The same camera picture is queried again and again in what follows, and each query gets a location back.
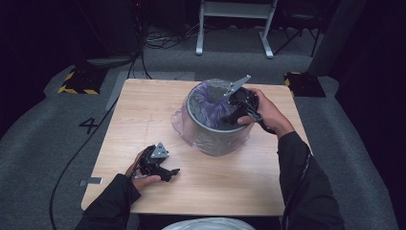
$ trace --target chair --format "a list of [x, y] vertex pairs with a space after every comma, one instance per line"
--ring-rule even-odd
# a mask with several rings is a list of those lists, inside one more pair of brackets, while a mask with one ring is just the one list
[[298, 30], [293, 36], [288, 38], [286, 42], [275, 52], [276, 55], [297, 35], [302, 35], [303, 30], [309, 30], [314, 38], [311, 57], [313, 58], [319, 40], [321, 30], [326, 26], [328, 14], [331, 13], [330, 8], [335, 6], [331, 0], [325, 7], [318, 8], [316, 4], [308, 0], [285, 0], [281, 3], [282, 8], [282, 23], [281, 27], [286, 31], [286, 28], [294, 28]]

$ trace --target metal trash can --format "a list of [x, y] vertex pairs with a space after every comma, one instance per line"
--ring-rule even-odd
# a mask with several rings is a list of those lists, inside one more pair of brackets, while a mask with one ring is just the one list
[[254, 125], [230, 125], [221, 120], [236, 110], [223, 97], [229, 85], [229, 81], [218, 79], [200, 82], [171, 117], [179, 136], [191, 147], [210, 156], [238, 149], [248, 140]]

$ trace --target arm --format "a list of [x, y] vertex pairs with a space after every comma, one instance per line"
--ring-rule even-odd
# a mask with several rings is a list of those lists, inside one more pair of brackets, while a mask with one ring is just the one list
[[[286, 203], [299, 183], [310, 149], [296, 132], [281, 137], [278, 149], [281, 190]], [[313, 157], [295, 198], [288, 205], [288, 229], [345, 229], [328, 178]]]
[[126, 229], [130, 206], [141, 197], [139, 191], [146, 185], [161, 180], [159, 175], [141, 179], [129, 178], [140, 156], [141, 153], [125, 174], [117, 174], [99, 197], [87, 207], [76, 227], [77, 230]]
[[[312, 156], [301, 180], [310, 152], [307, 144], [260, 90], [250, 90], [259, 97], [258, 113], [262, 115], [265, 125], [275, 130], [279, 139], [280, 183], [289, 219], [287, 229], [344, 229], [344, 221], [328, 178]], [[239, 124], [252, 122], [249, 116], [238, 119]], [[295, 191], [295, 196], [286, 204], [292, 191]]]

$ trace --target white object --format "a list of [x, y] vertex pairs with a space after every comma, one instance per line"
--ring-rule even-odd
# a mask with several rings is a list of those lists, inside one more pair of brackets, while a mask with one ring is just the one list
[[278, 0], [272, 0], [271, 4], [249, 4], [249, 3], [230, 3], [230, 2], [210, 2], [201, 0], [199, 15], [199, 35], [197, 37], [196, 54], [203, 54], [204, 38], [204, 16], [224, 16], [224, 17], [244, 17], [244, 18], [262, 18], [266, 19], [265, 30], [259, 32], [260, 40], [265, 54], [272, 58], [271, 47], [268, 43], [268, 32], [274, 17], [275, 8]]
[[234, 218], [198, 218], [176, 222], [163, 230], [256, 230], [248, 223]]

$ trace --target gray carpet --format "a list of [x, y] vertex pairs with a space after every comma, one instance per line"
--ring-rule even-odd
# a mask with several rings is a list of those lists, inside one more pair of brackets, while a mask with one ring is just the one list
[[[269, 35], [276, 49], [285, 40], [281, 31]], [[195, 81], [213, 78], [237, 80], [252, 76], [250, 83], [283, 84], [283, 74], [303, 72], [311, 62], [309, 34], [296, 38], [273, 59], [262, 51], [257, 30], [211, 31], [205, 36], [201, 57], [194, 54], [196, 37], [170, 49], [145, 49], [148, 72], [162, 78], [191, 73]], [[46, 99], [24, 114], [0, 142], [0, 229], [51, 229], [49, 200], [57, 177], [88, 138], [79, 126], [89, 118], [98, 124], [116, 97], [129, 65], [109, 70], [100, 95], [58, 94], [72, 66], [54, 76], [44, 89]], [[134, 76], [142, 76], [142, 62], [135, 62]], [[392, 204], [361, 139], [334, 98], [338, 84], [320, 78], [326, 98], [295, 98], [315, 157], [326, 171], [340, 203], [347, 229], [397, 229]], [[82, 210], [85, 191], [81, 179], [90, 176], [111, 114], [78, 154], [63, 176], [55, 195], [58, 229], [73, 229]], [[132, 215], [129, 226], [136, 221]]]

